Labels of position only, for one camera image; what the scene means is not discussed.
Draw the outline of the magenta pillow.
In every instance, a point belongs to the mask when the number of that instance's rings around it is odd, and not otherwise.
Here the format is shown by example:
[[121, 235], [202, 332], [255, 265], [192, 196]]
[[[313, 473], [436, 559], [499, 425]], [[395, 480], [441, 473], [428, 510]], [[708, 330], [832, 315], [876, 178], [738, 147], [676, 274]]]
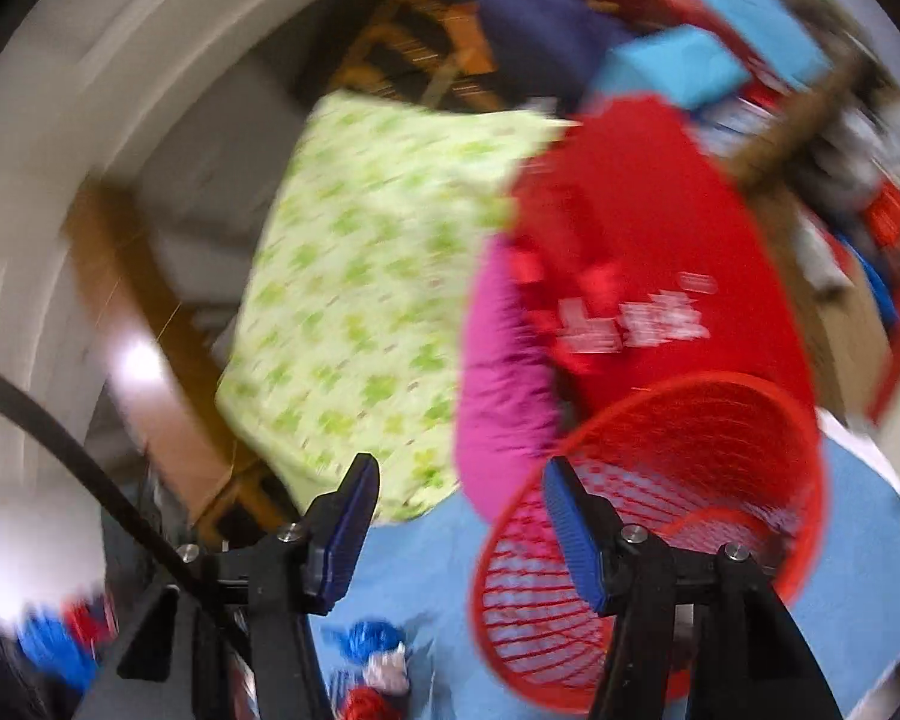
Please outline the magenta pillow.
[[453, 461], [484, 522], [496, 522], [553, 450], [562, 416], [556, 372], [510, 273], [509, 241], [482, 252], [461, 333]]

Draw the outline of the red plastic mesh basket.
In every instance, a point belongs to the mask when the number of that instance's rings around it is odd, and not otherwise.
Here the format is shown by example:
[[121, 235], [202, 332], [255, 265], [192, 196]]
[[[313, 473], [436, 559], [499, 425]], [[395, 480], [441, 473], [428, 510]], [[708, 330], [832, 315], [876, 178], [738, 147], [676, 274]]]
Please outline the red plastic mesh basket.
[[[823, 543], [827, 481], [813, 410], [730, 372], [668, 380], [610, 406], [557, 449], [589, 493], [668, 544], [744, 544], [793, 603]], [[613, 624], [578, 596], [549, 522], [543, 470], [504, 497], [470, 595], [491, 671], [535, 706], [582, 715]]]

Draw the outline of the green clover quilt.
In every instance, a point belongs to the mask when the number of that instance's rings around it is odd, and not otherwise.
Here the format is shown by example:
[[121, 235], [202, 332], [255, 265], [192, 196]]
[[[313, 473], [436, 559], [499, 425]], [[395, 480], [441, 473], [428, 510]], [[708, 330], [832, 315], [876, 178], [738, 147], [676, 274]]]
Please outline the green clover quilt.
[[215, 403], [307, 505], [354, 458], [375, 515], [406, 522], [457, 489], [464, 312], [510, 187], [564, 122], [440, 112], [334, 91], [305, 122], [250, 268]]

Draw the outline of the blue bed blanket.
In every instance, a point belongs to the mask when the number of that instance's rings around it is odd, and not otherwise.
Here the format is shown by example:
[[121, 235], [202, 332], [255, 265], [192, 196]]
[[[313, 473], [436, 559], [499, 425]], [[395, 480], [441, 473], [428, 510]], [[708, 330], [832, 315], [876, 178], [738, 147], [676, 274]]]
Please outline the blue bed blanket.
[[[829, 520], [792, 616], [850, 713], [900, 660], [899, 481], [870, 440], [836, 434], [821, 447]], [[385, 619], [411, 640], [411, 717], [541, 717], [494, 678], [471, 635], [468, 592], [486, 533], [459, 494], [413, 522], [372, 528], [346, 598], [313, 619], [323, 673], [346, 663], [332, 632]]]

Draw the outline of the wooden bed frame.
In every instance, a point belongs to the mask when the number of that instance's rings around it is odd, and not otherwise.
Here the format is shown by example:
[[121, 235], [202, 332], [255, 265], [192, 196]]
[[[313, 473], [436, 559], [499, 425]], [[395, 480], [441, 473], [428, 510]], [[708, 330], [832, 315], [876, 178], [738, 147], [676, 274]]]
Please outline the wooden bed frame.
[[173, 291], [124, 188], [87, 179], [63, 234], [116, 408], [205, 543], [253, 543], [295, 517], [283, 483], [215, 406], [221, 366]]

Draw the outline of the blue plastic bag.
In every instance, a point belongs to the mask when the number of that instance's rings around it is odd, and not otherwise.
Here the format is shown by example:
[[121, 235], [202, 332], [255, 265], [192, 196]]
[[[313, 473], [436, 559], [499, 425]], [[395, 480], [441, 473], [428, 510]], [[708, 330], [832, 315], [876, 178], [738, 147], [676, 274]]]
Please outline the blue plastic bag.
[[406, 644], [406, 631], [386, 619], [361, 619], [349, 626], [325, 626], [322, 639], [344, 660], [365, 667], [374, 655], [390, 653]]

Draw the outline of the navy blue bag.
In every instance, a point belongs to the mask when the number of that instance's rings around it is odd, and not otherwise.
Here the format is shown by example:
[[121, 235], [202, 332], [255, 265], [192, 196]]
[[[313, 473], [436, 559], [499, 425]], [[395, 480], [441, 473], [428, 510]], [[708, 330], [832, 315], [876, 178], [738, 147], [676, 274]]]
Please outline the navy blue bag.
[[635, 34], [585, 0], [473, 0], [505, 89], [519, 101], [553, 98], [560, 112], [582, 103], [611, 49]]

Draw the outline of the red gift bag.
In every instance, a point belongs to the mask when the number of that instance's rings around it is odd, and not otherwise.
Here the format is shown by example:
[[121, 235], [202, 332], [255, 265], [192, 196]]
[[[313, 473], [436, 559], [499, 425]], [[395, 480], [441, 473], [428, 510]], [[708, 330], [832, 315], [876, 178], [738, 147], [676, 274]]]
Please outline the red gift bag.
[[759, 377], [813, 410], [784, 283], [678, 109], [613, 99], [528, 161], [512, 197], [515, 283], [580, 411], [709, 372]]

